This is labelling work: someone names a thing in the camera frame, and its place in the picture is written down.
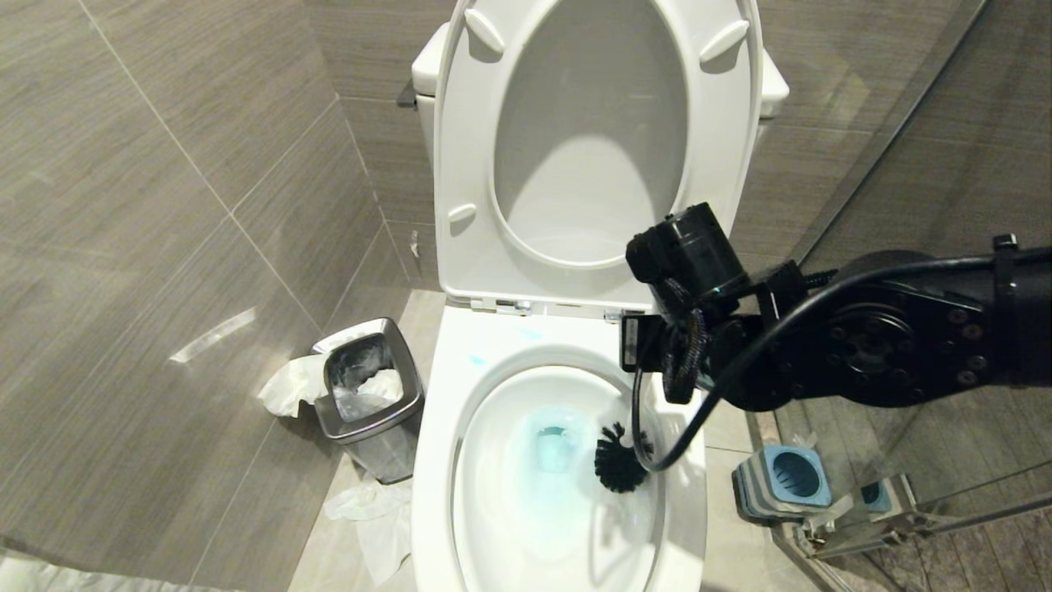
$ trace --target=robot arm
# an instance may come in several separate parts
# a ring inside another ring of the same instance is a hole
[[[720,399],[747,411],[830,395],[907,407],[1052,384],[1052,248],[1019,250],[1011,236],[986,257],[888,250],[835,272],[787,261],[748,274],[703,203],[636,234],[626,259],[661,314],[623,320],[622,368],[665,373],[670,403],[711,387],[665,460],[636,451],[651,471],[675,462]],[[758,314],[739,313],[748,298]]]

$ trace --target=toilet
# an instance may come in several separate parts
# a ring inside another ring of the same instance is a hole
[[[754,0],[461,0],[412,67],[447,294],[414,464],[421,592],[683,591],[702,581],[704,431],[631,493],[619,320],[652,310],[625,245],[708,202],[731,227],[788,95]],[[664,451],[700,404],[644,385]]]

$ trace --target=grout line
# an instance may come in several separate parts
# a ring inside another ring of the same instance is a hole
[[[299,298],[297,298],[296,292],[292,291],[292,288],[289,287],[287,283],[285,283],[285,278],[281,277],[281,273],[278,272],[278,269],[275,268],[274,264],[270,263],[270,259],[266,258],[266,254],[263,252],[262,249],[260,249],[259,245],[256,244],[256,241],[252,240],[252,237],[248,236],[248,231],[245,230],[245,227],[241,225],[241,222],[239,222],[238,219],[234,217],[232,212],[229,213],[227,217],[230,219],[230,221],[235,223],[235,225],[238,226],[238,229],[241,230],[241,233],[248,239],[248,244],[252,245],[252,248],[255,248],[256,252],[258,252],[260,258],[263,259],[263,262],[266,263],[266,266],[269,267],[269,269],[274,272],[275,277],[278,278],[278,281],[281,282],[281,284],[285,287],[285,290],[288,291],[288,294],[291,295],[292,301],[295,301],[296,304],[299,305],[300,310],[303,311],[303,314],[307,315],[307,320],[310,322],[310,325],[315,326],[315,329],[318,330],[318,333],[323,334],[324,332],[322,331],[322,328],[318,327],[318,322],[315,321],[315,318],[310,317],[310,311],[308,311],[307,308],[303,306],[303,303],[301,303]]]
[[[130,80],[132,84],[135,85],[136,90],[138,90],[139,95],[142,96],[142,99],[146,101],[146,105],[149,107],[149,109],[154,111],[154,116],[157,117],[157,120],[161,122],[161,125],[164,127],[164,130],[167,131],[168,136],[171,137],[171,141],[176,143],[176,146],[179,148],[179,151],[183,152],[183,156],[186,157],[186,160],[190,163],[190,166],[194,167],[194,170],[197,171],[197,173],[204,181],[204,184],[208,187],[208,190],[211,191],[211,195],[216,198],[217,201],[219,201],[219,204],[223,207],[223,209],[225,209],[226,212],[229,213],[230,208],[227,207],[225,203],[223,203],[223,200],[219,197],[219,193],[216,191],[216,188],[211,186],[211,183],[208,182],[208,179],[204,176],[204,172],[201,171],[201,167],[197,165],[197,162],[195,162],[193,158],[190,158],[189,152],[186,151],[185,147],[183,147],[182,142],[180,142],[179,138],[176,137],[175,132],[171,131],[171,127],[168,127],[168,123],[164,121],[163,117],[161,117],[161,113],[157,110],[157,107],[154,106],[154,102],[149,100],[148,96],[146,96],[146,91],[143,90],[142,86],[139,85],[139,81],[136,80],[135,76],[132,75],[132,70],[129,70],[127,65],[124,64],[124,60],[122,60],[120,55],[117,54],[117,49],[114,47],[113,43],[109,42],[109,38],[107,38],[106,35],[102,32],[102,27],[99,25],[98,20],[96,20],[95,15],[93,15],[92,12],[87,9],[87,6],[84,4],[84,0],[77,0],[77,3],[80,4],[81,9],[84,11],[84,14],[92,22],[92,26],[99,34],[99,37],[102,38],[102,42],[106,44],[106,47],[109,49],[109,53],[114,55],[114,59],[117,60],[117,63],[121,66],[121,69],[123,69],[124,74],[127,75],[128,80]]]
[[[347,285],[344,286],[343,288],[343,293],[340,294],[340,301],[337,302],[336,307],[332,309],[332,313],[329,314],[328,320],[325,321],[325,327],[322,329],[323,335],[325,334],[325,330],[328,329],[329,324],[331,324],[332,320],[336,319],[336,313],[340,310],[340,307],[343,306],[343,301],[344,299],[347,298],[347,293],[350,291],[351,284],[355,283],[355,280],[358,279],[358,273],[362,270],[362,267],[365,266],[365,260],[368,259],[369,254],[372,253],[372,247],[377,243],[377,237],[380,236],[380,232],[383,229],[384,229],[384,224],[381,224],[380,227],[377,228],[377,233],[372,234],[372,240],[369,241],[369,247],[365,249],[365,254],[363,254],[362,260],[358,262],[358,266],[355,267],[355,272],[350,274],[350,280],[347,281]]]
[[[307,125],[307,127],[292,141],[291,144],[288,145],[287,148],[285,148],[285,151],[281,152],[281,156],[279,156],[278,159],[274,161],[274,164],[271,164],[270,167],[266,169],[266,172],[263,172],[263,175],[260,177],[260,180],[256,181],[256,184],[254,184],[252,187],[248,189],[247,192],[245,192],[245,195],[241,196],[241,199],[239,199],[238,202],[234,204],[234,207],[230,208],[231,211],[240,207],[241,204],[248,199],[248,196],[250,196],[256,190],[257,187],[263,184],[263,181],[265,181],[266,178],[270,176],[270,172],[272,172],[274,169],[277,168],[279,164],[281,164],[281,161],[285,160],[285,157],[288,156],[288,152],[292,151],[292,148],[300,143],[300,140],[306,137],[306,135],[311,129],[313,129],[315,125],[317,125],[318,122],[321,121],[323,117],[325,117],[325,114],[328,113],[328,109],[332,108],[332,105],[335,105],[338,102],[340,102],[340,99],[338,98],[332,99],[332,102],[330,102],[328,106],[322,109],[321,114],[318,117],[316,117],[315,120],[311,121],[309,125]]]
[[[365,172],[365,180],[369,182],[369,190],[372,191],[372,202],[380,209],[380,219],[386,222],[387,217],[384,215],[384,208],[380,207],[380,198],[377,196],[377,185],[372,182],[372,175],[369,173],[369,167],[365,165],[365,157],[362,156],[362,148],[358,145],[358,138],[355,136],[355,130],[350,127],[350,120],[347,119],[346,113],[343,115],[343,122],[347,126],[347,132],[350,134],[350,141],[355,144],[355,154],[358,155],[358,162],[362,165],[362,171]]]
[[[234,507],[234,501],[238,498],[238,494],[241,493],[241,487],[245,485],[245,479],[248,478],[248,473],[251,472],[252,466],[256,465],[256,460],[259,457],[260,453],[263,452],[263,445],[266,444],[266,440],[270,437],[270,432],[274,427],[278,424],[278,419],[270,420],[270,427],[266,429],[266,433],[263,434],[263,440],[260,441],[260,446],[256,448],[256,454],[252,455],[252,460],[248,462],[248,467],[245,469],[245,474],[241,475],[241,481],[238,482],[238,487],[234,490],[234,495],[230,496],[230,501],[226,503],[226,508],[223,510],[223,515],[219,517],[219,522],[216,523],[216,530],[211,531],[211,536],[208,537],[207,545],[204,546],[204,551],[201,552],[201,558],[198,559],[198,565],[194,567],[194,573],[190,574],[189,585],[194,585],[194,580],[197,579],[197,574],[201,571],[201,566],[204,565],[205,557],[208,556],[208,551],[211,549],[211,544],[215,543],[216,536],[219,534],[220,529],[223,528],[223,520],[226,519],[226,515],[230,513],[230,508]]]
[[[740,454],[753,454],[756,452],[755,450],[739,450],[736,448],[724,448],[722,446],[709,446],[709,445],[705,445],[705,448],[710,450],[720,450],[723,452],[737,452]]]
[[[409,277],[409,267],[405,266],[405,261],[402,260],[402,252],[398,249],[398,243],[394,242],[394,232],[391,231],[391,225],[384,222],[384,227],[387,228],[387,236],[391,239],[391,248],[394,249],[394,258],[398,259],[400,265],[402,265],[402,272],[405,273],[406,281],[409,282],[409,289],[412,289],[412,278]],[[420,252],[420,242],[417,242],[417,251]]]
[[[238,228],[241,229],[241,232],[244,233],[246,238],[248,238],[248,242],[251,243],[252,247],[256,248],[256,251],[260,253],[260,257],[263,258],[263,262],[265,262],[266,265],[268,267],[270,267],[270,270],[274,271],[275,275],[278,277],[278,281],[280,281],[281,284],[283,286],[285,286],[285,289],[288,291],[289,295],[291,295],[292,301],[295,301],[296,304],[299,305],[300,309],[302,309],[303,312],[307,315],[307,319],[310,320],[310,323],[311,323],[311,325],[315,326],[315,329],[317,329],[319,333],[322,333],[321,328],[318,327],[318,323],[316,323],[315,320],[313,320],[313,318],[310,317],[310,313],[307,311],[306,307],[303,306],[303,303],[300,302],[300,300],[297,298],[297,295],[292,291],[292,289],[288,286],[287,283],[285,283],[284,278],[281,277],[281,274],[278,272],[278,269],[276,269],[274,267],[274,265],[270,264],[270,260],[266,258],[266,256],[263,253],[262,250],[260,250],[260,247],[256,244],[256,241],[254,241],[252,238],[250,236],[248,236],[248,232],[245,231],[245,228],[241,225],[241,222],[239,222],[238,219],[234,217],[232,209],[230,207],[227,207],[226,203],[224,203],[223,200],[219,197],[219,192],[217,192],[216,188],[214,186],[211,186],[210,182],[208,182],[207,177],[205,177],[204,172],[201,171],[201,167],[197,165],[197,162],[195,162],[193,158],[190,158],[189,152],[186,151],[186,148],[183,147],[182,142],[179,141],[179,138],[177,138],[176,135],[171,131],[171,128],[168,127],[168,124],[164,121],[164,118],[161,117],[160,111],[157,110],[157,107],[154,106],[154,103],[149,100],[149,97],[146,96],[145,90],[142,89],[142,86],[139,85],[139,82],[135,79],[134,76],[132,76],[132,72],[124,64],[124,61],[121,60],[121,57],[117,54],[117,49],[114,48],[114,45],[109,42],[109,39],[107,39],[106,36],[102,33],[102,28],[99,26],[99,23],[95,19],[95,16],[92,15],[92,13],[87,9],[87,6],[84,4],[84,0],[77,0],[77,3],[80,4],[81,9],[84,11],[85,15],[87,15],[88,20],[92,21],[92,26],[94,26],[95,29],[99,33],[99,36],[102,37],[102,41],[106,44],[106,47],[109,48],[109,53],[112,53],[114,55],[114,58],[117,60],[117,63],[120,64],[121,68],[124,70],[124,74],[127,75],[128,79],[132,81],[132,84],[134,84],[135,87],[136,87],[136,89],[139,90],[139,94],[142,96],[143,100],[146,101],[146,104],[147,104],[147,106],[149,106],[149,109],[154,111],[154,115],[157,117],[157,120],[161,122],[161,125],[164,127],[164,130],[167,131],[168,136],[171,137],[171,141],[174,141],[176,143],[176,146],[179,148],[179,150],[181,152],[183,152],[183,156],[186,157],[187,162],[190,163],[190,166],[193,166],[194,170],[197,171],[197,173],[198,173],[199,177],[201,177],[201,180],[204,182],[205,186],[207,186],[208,190],[211,191],[213,197],[216,198],[216,201],[218,201],[219,204],[226,211],[227,217],[230,220],[232,220],[234,223],[237,224]],[[332,103],[330,103],[329,106],[331,106],[332,104],[335,104],[338,100],[339,99],[333,99]],[[278,162],[281,162],[281,158],[279,158],[278,161],[275,162],[274,165],[277,166]]]
[[[370,103],[390,103],[390,104],[397,103],[394,99],[376,99],[371,97],[343,97],[343,96],[341,96],[340,98],[346,101],[366,101]]]
[[[220,219],[219,222],[216,223],[216,226],[213,227],[207,234],[205,234],[204,239],[197,246],[195,246],[193,250],[190,250],[189,254],[187,254],[178,265],[176,265],[176,268],[171,271],[171,273],[167,277],[167,279],[165,279],[164,282],[161,283],[161,286],[158,287],[153,298],[148,300],[148,302],[143,306],[142,310],[139,311],[139,313],[136,314],[135,318],[128,321],[124,329],[121,330],[121,332],[117,335],[117,338],[114,339],[113,344],[110,344],[110,346],[106,349],[106,351],[103,352],[101,356],[99,356],[99,362],[97,362],[95,366],[93,366],[92,369],[87,371],[87,374],[84,375],[84,380],[80,383],[78,387],[75,388],[73,396],[65,397],[65,402],[62,404],[62,407],[56,410],[56,415],[63,417],[65,415],[66,410],[73,409],[73,406],[76,405],[77,400],[79,400],[80,396],[83,395],[83,393],[81,393],[80,390],[84,387],[84,385],[88,384],[88,382],[90,382],[95,377],[96,373],[98,373],[102,365],[104,365],[106,362],[110,360],[112,355],[115,353],[115,351],[119,347],[120,343],[124,340],[124,338],[127,336],[127,334],[132,331],[132,329],[134,329],[139,324],[139,321],[141,321],[142,318],[146,315],[146,312],[149,310],[150,306],[158,299],[160,299],[163,293],[167,291],[167,287],[171,285],[176,277],[178,277],[179,273],[184,268],[186,268],[187,265],[190,264],[194,258],[197,257],[198,253],[204,248],[204,245],[207,244],[209,240],[211,240],[211,237],[215,236],[217,231],[219,231],[219,228],[222,227],[224,221],[225,221],[225,216],[222,219]],[[54,344],[59,340],[60,338],[56,338],[50,342],[50,344]],[[73,415],[65,416],[62,420],[60,420],[58,425],[56,426],[56,430],[50,433],[61,432],[62,428],[65,427],[66,422],[68,422],[70,417],[73,417]],[[4,479],[0,481],[0,492],[3,492],[7,489],[7,486],[11,485],[12,479],[22,469],[22,465],[25,464],[25,462],[29,458],[29,456],[32,456],[34,452],[37,451],[41,443],[44,442],[45,436],[46,433],[42,432],[37,437],[37,440],[33,441],[33,444],[26,448],[26,452],[15,465],[15,468],[7,472],[7,476]]]
[[[387,221],[388,222],[394,222],[397,224],[416,224],[418,226],[433,226],[434,225],[434,222],[416,222],[413,220],[392,220],[390,218],[388,218]]]

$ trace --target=metal hinge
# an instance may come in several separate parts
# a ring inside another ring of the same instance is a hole
[[[621,320],[625,319],[626,315],[642,315],[645,314],[644,311],[632,311],[628,309],[606,309],[603,311],[603,321],[609,324],[616,325],[621,323]]]
[[[501,299],[471,299],[471,310],[499,315],[529,317],[533,304],[529,301],[503,301]]]

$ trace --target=trash can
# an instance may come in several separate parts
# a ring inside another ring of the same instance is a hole
[[[389,319],[357,325],[315,350],[326,353],[326,348],[331,348],[324,368],[327,394],[315,402],[322,432],[381,484],[412,476],[424,387],[398,326]],[[381,379],[389,381],[376,389],[393,384],[394,374],[381,374],[385,370],[397,373],[400,393],[388,388],[377,394],[370,387]]]

